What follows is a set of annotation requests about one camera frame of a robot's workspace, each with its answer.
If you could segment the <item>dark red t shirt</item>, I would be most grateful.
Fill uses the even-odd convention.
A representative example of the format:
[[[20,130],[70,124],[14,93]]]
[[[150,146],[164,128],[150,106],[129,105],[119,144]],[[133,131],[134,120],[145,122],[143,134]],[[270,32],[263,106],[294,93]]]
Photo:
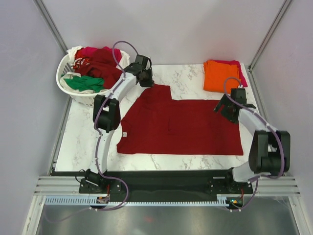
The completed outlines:
[[[243,155],[239,125],[214,112],[217,100],[174,100],[171,89],[145,89],[122,118],[121,154]]]

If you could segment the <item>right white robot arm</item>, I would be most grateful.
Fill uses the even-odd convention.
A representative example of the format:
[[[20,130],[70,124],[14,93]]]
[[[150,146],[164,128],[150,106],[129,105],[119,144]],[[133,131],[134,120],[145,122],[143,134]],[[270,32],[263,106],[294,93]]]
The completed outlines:
[[[277,179],[290,169],[291,135],[269,124],[253,104],[246,102],[244,88],[231,89],[224,94],[214,111],[220,111],[228,121],[241,123],[252,135],[248,161],[227,171],[224,187],[234,193],[243,184],[261,176]]]

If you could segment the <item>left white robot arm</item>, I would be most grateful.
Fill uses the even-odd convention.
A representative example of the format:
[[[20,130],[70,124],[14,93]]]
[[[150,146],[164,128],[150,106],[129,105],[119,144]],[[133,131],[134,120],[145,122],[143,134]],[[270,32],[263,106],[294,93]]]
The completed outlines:
[[[152,62],[149,57],[137,55],[135,61],[122,71],[121,77],[105,95],[97,95],[93,105],[94,129],[99,133],[95,149],[95,170],[85,171],[80,181],[79,193],[106,193],[111,183],[121,185],[120,180],[102,177],[107,171],[108,153],[115,130],[121,122],[120,102],[137,84],[143,88],[154,85]]]

